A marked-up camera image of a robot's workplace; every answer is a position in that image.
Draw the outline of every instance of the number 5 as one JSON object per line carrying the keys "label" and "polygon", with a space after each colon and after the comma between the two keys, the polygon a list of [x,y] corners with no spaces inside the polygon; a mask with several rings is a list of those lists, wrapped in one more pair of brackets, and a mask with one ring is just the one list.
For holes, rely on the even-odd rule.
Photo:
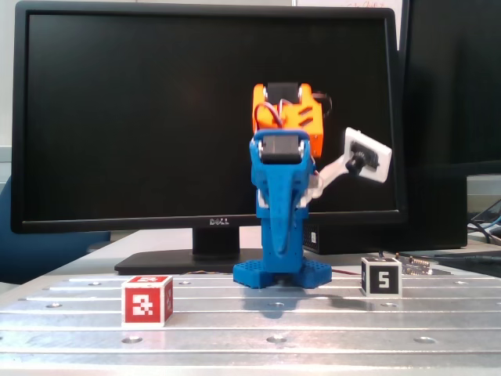
{"label": "number 5", "polygon": [[379,272],[379,287],[380,288],[389,288],[390,287],[390,279],[388,278],[389,272]]}

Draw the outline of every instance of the black and white cube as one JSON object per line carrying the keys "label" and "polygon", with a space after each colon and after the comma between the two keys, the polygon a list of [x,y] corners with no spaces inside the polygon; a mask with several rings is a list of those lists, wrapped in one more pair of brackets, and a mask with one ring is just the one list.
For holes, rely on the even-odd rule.
{"label": "black and white cube", "polygon": [[396,258],[362,258],[362,289],[366,296],[402,296],[402,263]]}

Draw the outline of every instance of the blue 3d printed part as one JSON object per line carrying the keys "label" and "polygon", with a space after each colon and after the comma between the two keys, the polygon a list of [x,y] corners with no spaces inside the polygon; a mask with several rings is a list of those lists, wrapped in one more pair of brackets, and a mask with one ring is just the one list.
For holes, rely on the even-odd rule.
{"label": "blue 3d printed part", "polygon": [[[303,145],[299,163],[263,163],[266,136],[297,136]],[[298,208],[297,204],[315,172],[308,134],[282,129],[258,131],[250,141],[250,159],[252,183],[258,188],[256,212],[261,219],[263,259],[235,265],[233,279],[251,288],[274,284],[276,275],[290,275],[297,286],[305,288],[330,282],[330,265],[303,257],[303,219],[308,217],[308,208]]]}

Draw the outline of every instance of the red wire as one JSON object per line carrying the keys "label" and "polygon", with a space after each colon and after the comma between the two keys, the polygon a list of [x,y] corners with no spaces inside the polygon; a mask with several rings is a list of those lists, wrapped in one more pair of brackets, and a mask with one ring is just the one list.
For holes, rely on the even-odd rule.
{"label": "red wire", "polygon": [[273,120],[275,120],[275,123],[278,125],[279,128],[282,128],[282,126],[283,126],[282,119],[280,119],[280,116],[277,114],[275,107],[271,103],[261,102],[256,106],[256,108],[254,108],[254,120],[256,121],[257,130],[259,130],[259,128],[260,128],[259,127],[259,120],[258,120],[259,107],[267,108],[268,111],[272,114]]}
{"label": "red wire", "polygon": [[359,276],[360,275],[360,273],[347,272],[346,270],[332,269],[332,271],[335,273],[347,274],[349,276]]}

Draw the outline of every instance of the red cube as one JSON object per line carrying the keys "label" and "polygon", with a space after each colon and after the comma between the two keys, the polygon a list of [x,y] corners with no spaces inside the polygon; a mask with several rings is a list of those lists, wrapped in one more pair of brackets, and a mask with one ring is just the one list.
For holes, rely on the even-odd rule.
{"label": "red cube", "polygon": [[122,326],[163,327],[173,309],[170,276],[133,277],[122,284]]}

